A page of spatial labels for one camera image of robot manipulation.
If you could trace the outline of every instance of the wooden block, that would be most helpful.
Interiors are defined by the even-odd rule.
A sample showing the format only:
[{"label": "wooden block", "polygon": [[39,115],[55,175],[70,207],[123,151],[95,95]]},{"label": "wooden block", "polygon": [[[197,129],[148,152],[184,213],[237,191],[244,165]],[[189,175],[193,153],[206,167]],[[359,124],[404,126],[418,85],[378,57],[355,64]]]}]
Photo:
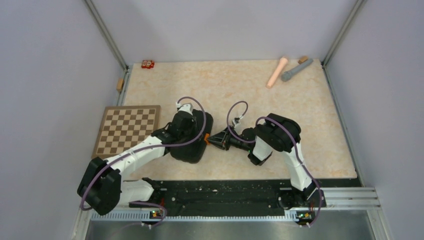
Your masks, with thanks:
[{"label": "wooden block", "polygon": [[116,90],[120,93],[124,89],[124,79],[120,78],[116,84]]},{"label": "wooden block", "polygon": [[299,61],[297,61],[299,64],[303,64],[304,62],[306,62],[308,60],[308,56],[302,56]]}]

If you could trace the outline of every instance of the chessboard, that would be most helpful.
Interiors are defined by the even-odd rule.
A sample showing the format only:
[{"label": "chessboard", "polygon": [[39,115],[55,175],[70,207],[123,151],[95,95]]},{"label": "chessboard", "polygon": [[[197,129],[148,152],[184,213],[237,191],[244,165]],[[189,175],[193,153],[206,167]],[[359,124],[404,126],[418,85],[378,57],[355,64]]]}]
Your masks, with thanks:
[{"label": "chessboard", "polygon": [[98,130],[92,158],[109,158],[141,143],[158,129],[161,106],[108,106]]}]

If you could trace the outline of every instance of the gray wall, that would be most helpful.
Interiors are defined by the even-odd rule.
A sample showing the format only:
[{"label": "gray wall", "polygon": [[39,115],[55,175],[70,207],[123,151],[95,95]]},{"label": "gray wall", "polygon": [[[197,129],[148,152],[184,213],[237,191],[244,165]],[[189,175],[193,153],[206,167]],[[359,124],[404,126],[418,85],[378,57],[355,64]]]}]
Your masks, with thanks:
[{"label": "gray wall", "polygon": [[395,239],[422,239],[424,1],[368,1],[329,65],[365,182]]},{"label": "gray wall", "polygon": [[121,74],[81,0],[0,4],[0,239],[71,236]]},{"label": "gray wall", "polygon": [[128,63],[323,59],[355,0],[94,0]]}]

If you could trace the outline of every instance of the purple wire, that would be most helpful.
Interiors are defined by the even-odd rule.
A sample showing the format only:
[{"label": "purple wire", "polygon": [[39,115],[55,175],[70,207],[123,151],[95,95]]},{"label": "purple wire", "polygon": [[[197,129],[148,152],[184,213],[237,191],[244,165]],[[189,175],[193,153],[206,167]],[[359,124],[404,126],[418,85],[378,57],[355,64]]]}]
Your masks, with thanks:
[{"label": "purple wire", "polygon": [[312,220],[312,222],[310,222],[310,224],[309,224],[309,227],[312,227],[312,225],[315,223],[315,221],[318,219],[318,216],[320,215],[320,212],[321,212],[321,207],[323,206],[323,193],[321,192],[321,187],[320,187],[320,185],[318,184],[318,181],[312,176],[312,174],[308,171],[308,169],[306,168],[306,166],[304,165],[304,163],[303,163],[303,161],[301,160],[301,158],[299,157],[299,150],[298,150],[298,146],[296,146],[296,141],[295,141],[295,138],[290,134],[290,132],[285,128],[285,127],[283,127],[281,124],[279,124],[277,121],[275,121],[274,119],[271,119],[271,118],[269,118],[269,117],[266,117],[266,116],[261,116],[260,118],[258,118],[257,120],[256,120],[256,123],[255,123],[255,126],[256,125],[258,125],[258,122],[260,121],[260,120],[262,120],[262,119],[264,119],[264,120],[268,120],[268,121],[270,121],[271,123],[273,123],[273,124],[275,124],[275,125],[277,125],[278,127],[280,127],[287,135],[288,135],[288,137],[290,138],[290,140],[291,140],[291,142],[293,143],[293,146],[294,146],[294,151],[295,151],[295,153],[296,153],[296,158],[297,158],[297,161],[302,165],[302,167],[303,167],[303,169],[305,170],[305,172],[306,172],[306,174],[310,177],[310,179],[312,179],[312,181],[313,181],[313,183],[315,183],[315,185],[316,185],[316,188],[318,189],[318,193],[319,193],[319,204],[318,204],[318,210],[316,211],[316,215],[315,215],[315,218]]},{"label": "purple wire", "polygon": [[243,112],[243,114],[241,115],[241,116],[244,116],[246,113],[247,113],[247,111],[248,111],[248,108],[249,108],[249,104],[248,104],[248,102],[247,101],[238,101],[238,102],[236,102],[236,103],[234,103],[230,108],[229,108],[229,111],[228,111],[228,113],[227,113],[227,115],[226,115],[226,127],[227,127],[227,129],[228,129],[228,131],[229,131],[229,133],[234,137],[234,138],[236,138],[237,140],[239,140],[239,141],[241,141],[241,142],[243,142],[243,143],[247,143],[247,144],[253,144],[254,142],[256,142],[256,140],[255,139],[253,139],[252,141],[247,141],[247,140],[244,140],[244,139],[242,139],[242,138],[240,138],[240,137],[238,137],[234,132],[233,132],[233,130],[231,130],[231,127],[230,127],[230,124],[228,123],[229,122],[229,120],[230,120],[230,113],[231,113],[231,111],[233,110],[233,108],[235,107],[235,106],[237,106],[238,104],[241,104],[241,103],[244,103],[244,104],[246,104],[246,110],[244,110],[244,112]]},{"label": "purple wire", "polygon": [[[165,148],[172,148],[172,147],[182,147],[182,146],[186,146],[186,145],[189,145],[189,144],[192,144],[192,143],[194,143],[202,134],[203,134],[203,131],[205,130],[205,127],[206,127],[206,113],[205,113],[205,109],[203,108],[203,106],[200,104],[200,102],[199,101],[197,101],[196,99],[194,99],[193,97],[191,97],[191,96],[183,96],[182,98],[180,98],[178,101],[177,101],[177,103],[180,103],[181,102],[181,100],[183,100],[183,99],[190,99],[190,100],[193,100],[197,105],[199,105],[199,107],[200,107],[200,109],[201,109],[201,111],[202,111],[202,113],[203,113],[203,125],[202,125],[202,127],[201,127],[201,130],[200,130],[200,132],[199,132],[199,134],[195,137],[195,138],[193,138],[193,139],[191,139],[190,141],[188,141],[188,142],[183,142],[183,143],[177,143],[177,144],[158,144],[158,145],[149,145],[149,146],[144,146],[144,147],[140,147],[139,149],[135,149],[133,152],[134,153],[138,153],[138,152],[140,152],[140,151],[143,151],[143,150],[146,150],[146,149],[152,149],[152,148],[159,148],[159,147],[165,147]],[[128,156],[130,156],[131,154],[129,154],[129,153],[127,153],[127,154],[124,154],[124,155],[122,155],[122,156],[120,156],[120,157],[118,157],[117,159],[115,159],[115,160],[113,160],[112,162],[110,162],[109,164],[107,164],[105,167],[103,167],[94,177],[93,177],[93,179],[91,180],[91,182],[90,182],[90,184],[87,186],[87,189],[85,190],[85,192],[84,192],[84,194],[82,195],[82,197],[81,197],[81,203],[79,204],[79,207],[81,208],[81,210],[83,210],[83,211],[88,211],[88,210],[90,210],[90,209],[92,209],[92,207],[87,207],[87,208],[85,208],[84,207],[84,203],[85,203],[85,201],[86,201],[86,199],[87,199],[87,195],[89,194],[89,191],[91,190],[91,188],[93,187],[93,185],[94,185],[94,183],[97,181],[97,179],[99,179],[100,178],[100,176],[106,171],[106,169],[108,169],[110,166],[112,166],[112,165],[114,165],[115,163],[117,163],[118,161],[121,161],[122,159],[124,159],[124,158],[126,158],[126,157],[128,157]]]},{"label": "purple wire", "polygon": [[[167,211],[167,209],[165,207],[163,207],[163,206],[161,206],[159,204],[156,204],[156,203],[145,202],[145,201],[132,201],[131,203],[132,204],[137,204],[137,205],[152,206],[152,207],[156,207],[156,208],[159,208],[159,209],[162,209],[163,210],[163,216],[160,218],[160,221],[158,221],[155,224],[153,224],[151,226],[152,228],[160,225],[164,221],[165,217],[168,214],[168,211]],[[124,229],[126,229],[128,227],[134,226],[134,225],[140,225],[141,226],[142,224],[140,222],[131,222],[131,223],[129,223],[129,224],[127,224],[127,225],[119,228],[118,230],[114,231],[107,239],[111,239],[113,236],[115,236],[120,231],[122,231],[122,230],[124,230]]]}]

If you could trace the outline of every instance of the purple cable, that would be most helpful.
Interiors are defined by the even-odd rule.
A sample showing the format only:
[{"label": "purple cable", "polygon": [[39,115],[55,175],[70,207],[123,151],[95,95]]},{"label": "purple cable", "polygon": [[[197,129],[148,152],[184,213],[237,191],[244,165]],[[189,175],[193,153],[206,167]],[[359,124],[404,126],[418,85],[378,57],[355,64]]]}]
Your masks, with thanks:
[{"label": "purple cable", "polygon": [[296,141],[295,141],[295,138],[290,134],[290,132],[285,128],[285,127],[283,127],[281,124],[279,124],[277,121],[275,121],[274,119],[271,119],[271,118],[269,118],[269,117],[266,117],[266,116],[261,116],[260,118],[258,118],[257,120],[256,120],[256,123],[255,123],[255,126],[256,125],[258,125],[258,122],[260,121],[260,120],[262,120],[262,119],[264,119],[264,120],[268,120],[268,121],[270,121],[271,123],[273,123],[273,124],[275,124],[275,125],[277,125],[278,127],[280,127],[287,135],[288,135],[288,137],[290,138],[290,140],[291,140],[291,142],[293,143],[293,146],[294,146],[294,151],[295,151],[295,153],[296,153],[296,158],[297,158],[297,161],[302,165],[302,167],[303,167],[303,169],[305,170],[305,172],[306,172],[306,174],[310,177],[310,179],[312,179],[312,181],[313,181],[313,183],[315,183],[315,185],[316,185],[316,188],[318,189],[318,193],[319,193],[319,205],[318,205],[318,210],[316,211],[316,215],[315,215],[315,218],[312,220],[312,222],[310,222],[310,224],[309,224],[309,227],[312,227],[312,225],[315,223],[315,221],[318,219],[318,216],[320,215],[320,212],[321,212],[321,207],[323,206],[323,193],[321,192],[321,187],[320,187],[320,185],[318,184],[318,181],[312,176],[312,174],[308,171],[308,169],[306,168],[306,166],[304,165],[304,163],[302,162],[302,160],[301,160],[301,158],[299,157],[299,150],[298,150],[298,146],[296,146]]},{"label": "purple cable", "polygon": [[[199,105],[199,107],[200,107],[200,109],[201,109],[201,111],[202,111],[202,113],[203,113],[203,125],[202,125],[202,127],[201,127],[201,130],[200,130],[200,132],[199,132],[199,134],[195,137],[195,138],[193,138],[193,139],[191,139],[190,141],[188,141],[188,142],[183,142],[183,143],[178,143],[178,144],[158,144],[158,145],[151,145],[151,146],[144,146],[144,147],[141,147],[141,148],[139,148],[139,149],[135,149],[133,152],[134,153],[138,153],[138,152],[140,152],[140,151],[143,151],[143,150],[146,150],[146,149],[152,149],[152,148],[159,148],[159,147],[165,147],[165,148],[172,148],[172,147],[182,147],[182,146],[186,146],[186,145],[189,145],[189,144],[192,144],[192,143],[194,143],[202,134],[203,134],[203,131],[205,130],[205,127],[206,127],[206,113],[205,113],[205,110],[203,109],[203,106],[200,104],[200,102],[199,101],[197,101],[196,99],[194,99],[193,97],[191,97],[191,96],[183,96],[182,98],[180,98],[178,101],[177,101],[177,103],[180,103],[181,102],[181,100],[183,100],[183,99],[190,99],[190,100],[193,100],[197,105]],[[94,185],[94,183],[97,181],[97,179],[99,179],[100,178],[100,176],[106,171],[106,169],[108,169],[110,166],[112,166],[112,165],[114,165],[115,163],[117,163],[118,161],[121,161],[122,159],[124,159],[124,158],[126,158],[126,157],[128,157],[128,156],[130,156],[131,154],[129,154],[129,153],[127,153],[127,154],[124,154],[124,155],[122,155],[122,156],[120,156],[120,157],[118,157],[117,159],[115,159],[115,160],[113,160],[112,162],[110,162],[109,164],[107,164],[105,167],[103,167],[94,177],[93,177],[93,179],[91,180],[91,182],[90,182],[90,184],[87,186],[87,189],[85,190],[85,192],[84,192],[84,194],[82,195],[82,197],[81,197],[81,203],[79,204],[79,207],[81,208],[81,210],[83,210],[83,211],[88,211],[88,210],[90,210],[90,209],[92,209],[92,207],[87,207],[87,208],[85,208],[84,207],[84,202],[86,201],[86,198],[87,198],[87,195],[89,194],[89,191],[92,189],[92,187],[93,187],[93,185]]]},{"label": "purple cable", "polygon": [[231,127],[230,127],[230,124],[228,123],[229,122],[229,120],[230,120],[230,113],[231,113],[231,111],[233,110],[233,108],[236,106],[236,105],[238,105],[238,104],[241,104],[241,103],[244,103],[244,104],[246,104],[246,110],[244,110],[244,112],[243,112],[243,114],[241,115],[241,116],[244,116],[246,113],[247,113],[247,111],[248,111],[248,108],[249,108],[249,104],[248,104],[248,102],[247,101],[238,101],[238,102],[236,102],[236,103],[234,103],[230,108],[229,108],[229,111],[228,111],[228,113],[227,113],[227,115],[226,115],[226,127],[227,127],[227,129],[228,129],[228,131],[229,131],[229,133],[234,137],[234,138],[236,138],[237,140],[239,140],[239,141],[241,141],[241,142],[243,142],[243,143],[247,143],[247,144],[253,144],[254,142],[256,142],[255,140],[252,140],[252,141],[247,141],[247,140],[244,140],[244,139],[242,139],[242,138],[240,138],[240,137],[238,137],[234,132],[233,132],[233,130],[231,130]]},{"label": "purple cable", "polygon": [[[152,206],[152,207],[156,207],[156,208],[159,208],[159,209],[162,209],[163,210],[163,216],[162,216],[162,218],[160,218],[160,221],[158,221],[155,224],[153,224],[151,226],[152,228],[160,225],[164,221],[165,217],[168,214],[167,209],[165,207],[159,205],[159,204],[155,204],[155,203],[151,203],[151,202],[145,202],[145,201],[132,201],[131,203],[132,204],[137,204],[137,205]],[[113,236],[115,236],[120,231],[122,231],[122,230],[124,230],[124,229],[126,229],[128,227],[134,226],[134,225],[140,225],[141,226],[142,224],[140,222],[131,222],[131,223],[129,223],[129,224],[127,224],[127,225],[119,228],[118,230],[114,231],[107,239],[112,238]]]}]

